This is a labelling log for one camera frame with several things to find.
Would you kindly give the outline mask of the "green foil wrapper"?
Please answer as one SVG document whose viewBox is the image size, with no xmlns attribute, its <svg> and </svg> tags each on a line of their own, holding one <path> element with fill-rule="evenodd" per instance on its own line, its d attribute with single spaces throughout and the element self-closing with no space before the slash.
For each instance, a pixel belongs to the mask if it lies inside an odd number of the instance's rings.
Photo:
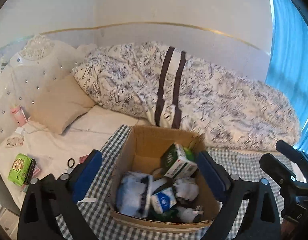
<svg viewBox="0 0 308 240">
<path fill-rule="evenodd" d="M 155 220 L 159 222 L 167 222 L 167 223 L 176 223 L 178 220 L 178 213 L 177 209 L 169 209 L 163 213 L 153 213 L 153 217 Z"/>
</svg>

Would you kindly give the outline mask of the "white cylindrical bottle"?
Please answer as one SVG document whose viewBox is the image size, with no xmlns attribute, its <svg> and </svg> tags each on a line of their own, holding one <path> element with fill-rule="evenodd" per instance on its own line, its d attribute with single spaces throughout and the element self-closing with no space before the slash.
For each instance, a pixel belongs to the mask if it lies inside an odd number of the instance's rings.
<svg viewBox="0 0 308 240">
<path fill-rule="evenodd" d="M 185 208 L 182 206 L 177 207 L 177 216 L 183 223 L 197 223 L 203 217 L 204 212 L 200 210 L 195 210 L 192 208 Z"/>
</svg>

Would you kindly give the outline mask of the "white tape roll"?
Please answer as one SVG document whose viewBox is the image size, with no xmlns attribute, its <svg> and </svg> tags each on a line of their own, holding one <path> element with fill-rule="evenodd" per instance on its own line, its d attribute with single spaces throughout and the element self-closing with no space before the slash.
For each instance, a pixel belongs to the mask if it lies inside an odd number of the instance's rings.
<svg viewBox="0 0 308 240">
<path fill-rule="evenodd" d="M 116 196 L 117 211 L 123 215 L 146 218 L 150 208 L 153 176 L 140 172 L 126 172 Z"/>
</svg>

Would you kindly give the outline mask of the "blue curtain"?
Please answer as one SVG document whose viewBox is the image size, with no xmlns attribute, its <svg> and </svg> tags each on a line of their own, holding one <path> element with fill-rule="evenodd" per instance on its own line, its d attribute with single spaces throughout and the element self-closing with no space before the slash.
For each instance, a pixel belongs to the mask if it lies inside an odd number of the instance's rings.
<svg viewBox="0 0 308 240">
<path fill-rule="evenodd" d="M 270 0 L 273 24 L 266 83 L 281 90 L 300 121 L 295 147 L 308 154 L 308 26 L 291 0 Z"/>
</svg>

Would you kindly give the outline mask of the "floral folded duvet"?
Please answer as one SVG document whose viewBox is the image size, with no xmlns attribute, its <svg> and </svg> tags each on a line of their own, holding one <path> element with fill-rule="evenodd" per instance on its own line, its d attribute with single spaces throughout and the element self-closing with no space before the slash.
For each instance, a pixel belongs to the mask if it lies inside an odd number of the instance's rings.
<svg viewBox="0 0 308 240">
<path fill-rule="evenodd" d="M 265 152 L 279 140 L 300 139 L 300 122 L 281 91 L 166 44 L 98 47 L 73 75 L 102 108 L 195 132 L 207 146 Z"/>
</svg>

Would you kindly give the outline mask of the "green tissue pack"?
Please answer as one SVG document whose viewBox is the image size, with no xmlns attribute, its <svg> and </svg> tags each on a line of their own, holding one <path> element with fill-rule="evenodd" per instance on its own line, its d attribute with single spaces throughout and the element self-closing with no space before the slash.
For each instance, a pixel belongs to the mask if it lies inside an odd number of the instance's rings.
<svg viewBox="0 0 308 240">
<path fill-rule="evenodd" d="M 36 160 L 19 153 L 16 155 L 14 162 L 8 174 L 8 180 L 17 186 L 28 185 L 33 176 Z"/>
</svg>

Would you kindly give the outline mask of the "patterned phone case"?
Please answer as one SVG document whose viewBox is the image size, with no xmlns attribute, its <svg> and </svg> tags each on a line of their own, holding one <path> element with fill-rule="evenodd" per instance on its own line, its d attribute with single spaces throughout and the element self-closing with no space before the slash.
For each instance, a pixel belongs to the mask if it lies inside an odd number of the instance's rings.
<svg viewBox="0 0 308 240">
<path fill-rule="evenodd" d="M 21 147 L 24 144 L 24 136 L 15 136 L 15 137 L 9 137 L 6 140 L 5 147 L 6 148 L 13 148 L 13 147 Z"/>
</svg>

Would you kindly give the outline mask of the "blue white small packet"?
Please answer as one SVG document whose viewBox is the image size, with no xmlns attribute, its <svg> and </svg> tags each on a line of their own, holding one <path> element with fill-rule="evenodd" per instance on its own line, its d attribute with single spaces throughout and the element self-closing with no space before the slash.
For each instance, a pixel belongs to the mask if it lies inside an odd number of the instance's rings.
<svg viewBox="0 0 308 240">
<path fill-rule="evenodd" d="M 158 214 L 165 213 L 177 204 L 172 187 L 151 195 L 150 201 L 154 211 Z"/>
</svg>

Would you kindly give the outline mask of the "white paper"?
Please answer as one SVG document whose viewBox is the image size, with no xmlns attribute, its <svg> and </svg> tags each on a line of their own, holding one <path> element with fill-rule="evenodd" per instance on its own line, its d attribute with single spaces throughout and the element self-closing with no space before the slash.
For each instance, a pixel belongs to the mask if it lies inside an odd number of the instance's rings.
<svg viewBox="0 0 308 240">
<path fill-rule="evenodd" d="M 177 198 L 194 201 L 199 195 L 199 187 L 191 177 L 181 178 L 174 182 L 173 188 Z"/>
</svg>

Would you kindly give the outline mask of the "beige pillow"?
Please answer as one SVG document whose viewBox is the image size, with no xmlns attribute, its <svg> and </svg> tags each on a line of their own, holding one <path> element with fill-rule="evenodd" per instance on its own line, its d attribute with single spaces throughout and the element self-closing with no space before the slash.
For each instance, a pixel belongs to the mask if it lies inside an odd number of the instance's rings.
<svg viewBox="0 0 308 240">
<path fill-rule="evenodd" d="M 30 117 L 51 132 L 62 134 L 73 121 L 87 113 L 95 104 L 69 74 L 40 94 L 34 102 Z"/>
</svg>

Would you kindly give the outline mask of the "green white medicine box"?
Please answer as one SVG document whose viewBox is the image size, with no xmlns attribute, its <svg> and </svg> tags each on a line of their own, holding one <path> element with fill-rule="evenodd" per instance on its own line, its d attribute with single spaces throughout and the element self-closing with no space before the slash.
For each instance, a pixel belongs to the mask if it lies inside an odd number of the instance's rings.
<svg viewBox="0 0 308 240">
<path fill-rule="evenodd" d="M 173 143 L 160 159 L 161 174 L 171 179 L 191 177 L 198 169 L 194 154 L 186 147 Z"/>
</svg>

